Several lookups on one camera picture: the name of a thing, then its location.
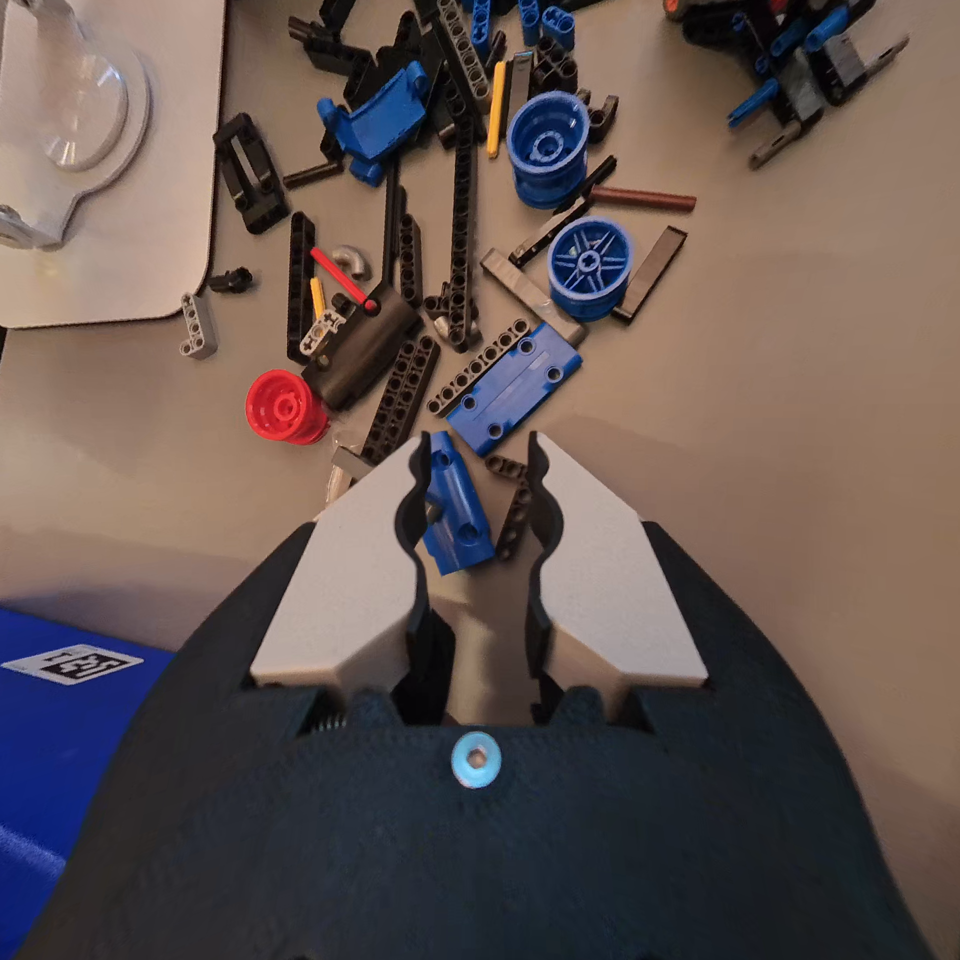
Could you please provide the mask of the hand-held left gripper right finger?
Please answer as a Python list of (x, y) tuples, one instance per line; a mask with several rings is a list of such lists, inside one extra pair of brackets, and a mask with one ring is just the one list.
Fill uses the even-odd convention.
[(709, 678), (640, 515), (545, 432), (529, 436), (530, 676), (622, 702), (635, 687)]

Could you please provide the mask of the red wheel rim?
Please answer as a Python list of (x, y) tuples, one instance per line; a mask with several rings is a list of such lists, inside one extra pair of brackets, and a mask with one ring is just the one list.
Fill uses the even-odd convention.
[(299, 447), (317, 443), (330, 429), (321, 399), (301, 376), (285, 369), (268, 370), (253, 381), (245, 413), (257, 436)]

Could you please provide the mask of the long black holed beam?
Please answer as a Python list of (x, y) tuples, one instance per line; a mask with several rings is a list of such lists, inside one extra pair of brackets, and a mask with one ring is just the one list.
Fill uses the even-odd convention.
[[(474, 212), (474, 123), (457, 126), (454, 149), (450, 278), (438, 299), (445, 323), (445, 341), (464, 353), (473, 339), (470, 252)], [(439, 357), (439, 344), (426, 334), (402, 343), (367, 434), (363, 455), (374, 464), (386, 459), (409, 437), (419, 414), (429, 378)]]

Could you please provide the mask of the black curved panel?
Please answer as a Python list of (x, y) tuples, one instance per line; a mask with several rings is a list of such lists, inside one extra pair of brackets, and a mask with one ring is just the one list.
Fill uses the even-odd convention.
[(422, 319), (402, 295), (382, 281), (371, 297), (379, 312), (368, 316), (356, 308), (336, 334), (336, 348), (326, 366), (308, 362), (302, 377), (327, 408), (341, 412), (359, 401), (393, 366), (404, 342), (415, 338)]

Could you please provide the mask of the black flat tile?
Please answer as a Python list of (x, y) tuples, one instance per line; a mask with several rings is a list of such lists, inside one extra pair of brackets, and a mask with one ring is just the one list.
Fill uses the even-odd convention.
[(649, 300), (660, 280), (685, 245), (688, 233), (668, 225), (657, 238), (630, 278), (623, 298), (611, 310), (610, 316), (624, 325), (630, 325)]

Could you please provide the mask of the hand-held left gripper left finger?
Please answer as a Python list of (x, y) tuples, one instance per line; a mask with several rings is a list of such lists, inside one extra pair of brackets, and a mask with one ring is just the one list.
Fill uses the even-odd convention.
[(406, 722), (442, 722), (455, 635), (430, 606), (430, 434), (409, 439), (315, 521), (249, 668), (260, 687), (390, 694)]

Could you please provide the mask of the light grey small connector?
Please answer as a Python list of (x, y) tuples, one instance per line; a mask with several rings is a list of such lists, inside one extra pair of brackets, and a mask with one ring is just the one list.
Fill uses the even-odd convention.
[(347, 319), (336, 311), (324, 311), (300, 341), (298, 349), (303, 356), (316, 359), (334, 349), (334, 341)]

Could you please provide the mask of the light grey short beam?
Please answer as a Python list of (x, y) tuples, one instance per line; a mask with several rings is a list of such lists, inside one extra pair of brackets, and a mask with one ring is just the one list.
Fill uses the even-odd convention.
[(203, 360), (216, 354), (219, 337), (207, 302), (198, 294), (184, 293), (180, 308), (187, 330), (186, 339), (179, 345), (180, 355)]

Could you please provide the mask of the blue storage bin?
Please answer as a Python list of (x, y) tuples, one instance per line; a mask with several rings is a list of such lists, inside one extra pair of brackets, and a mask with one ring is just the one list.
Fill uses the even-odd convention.
[(49, 900), (126, 728), (174, 654), (1, 610), (1, 957)]

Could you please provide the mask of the black small connector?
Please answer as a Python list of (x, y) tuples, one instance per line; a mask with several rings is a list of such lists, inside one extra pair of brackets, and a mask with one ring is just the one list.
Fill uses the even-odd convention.
[(619, 96), (607, 95), (601, 105), (592, 105), (592, 92), (587, 88), (578, 89), (576, 96), (586, 107), (588, 114), (587, 144), (591, 146), (602, 144), (616, 122)]

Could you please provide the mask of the blue hinged fender panel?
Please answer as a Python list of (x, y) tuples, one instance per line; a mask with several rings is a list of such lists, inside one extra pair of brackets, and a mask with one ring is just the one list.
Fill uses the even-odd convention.
[(356, 180), (371, 187), (382, 183), (391, 156), (424, 123), (429, 90), (424, 67), (413, 60), (352, 112), (330, 98), (318, 101), (318, 116), (326, 131), (352, 157), (349, 172)]

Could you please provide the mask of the black thin beam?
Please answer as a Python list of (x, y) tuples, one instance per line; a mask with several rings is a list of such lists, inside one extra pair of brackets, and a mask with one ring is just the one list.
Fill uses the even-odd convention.
[(594, 186), (602, 184), (617, 169), (618, 159), (608, 155), (591, 173), (583, 184), (566, 197), (555, 210), (554, 215), (535, 233), (524, 239), (510, 254), (509, 261), (522, 270), (537, 255), (546, 251), (562, 229), (579, 217), (585, 215), (592, 203)]

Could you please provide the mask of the blue wheel rim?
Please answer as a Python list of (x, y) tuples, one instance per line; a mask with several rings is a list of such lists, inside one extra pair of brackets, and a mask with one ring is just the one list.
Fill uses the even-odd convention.
[(587, 216), (565, 226), (548, 249), (551, 300), (577, 322), (610, 315), (626, 293), (634, 244), (619, 222)]
[(527, 207), (557, 208), (581, 189), (587, 175), (590, 115), (574, 94), (534, 96), (513, 116), (507, 150), (515, 192)]

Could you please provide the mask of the black rectangular frame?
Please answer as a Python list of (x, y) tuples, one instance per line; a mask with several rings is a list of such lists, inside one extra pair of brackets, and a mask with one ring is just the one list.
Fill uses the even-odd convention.
[(246, 231), (265, 234), (288, 216), (282, 181), (257, 125), (237, 113), (212, 137), (215, 159)]

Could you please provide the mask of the black grey motor assembly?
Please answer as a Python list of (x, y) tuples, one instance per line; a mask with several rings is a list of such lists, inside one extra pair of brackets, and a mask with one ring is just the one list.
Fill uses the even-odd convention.
[(762, 169), (805, 137), (828, 107), (839, 108), (871, 78), (891, 66), (910, 34), (865, 60), (851, 29), (875, 7), (874, 1), (663, 1), (663, 13), (677, 23), (684, 40), (735, 57), (755, 83), (753, 93), (726, 116), (736, 130), (762, 111), (779, 130), (749, 157)]

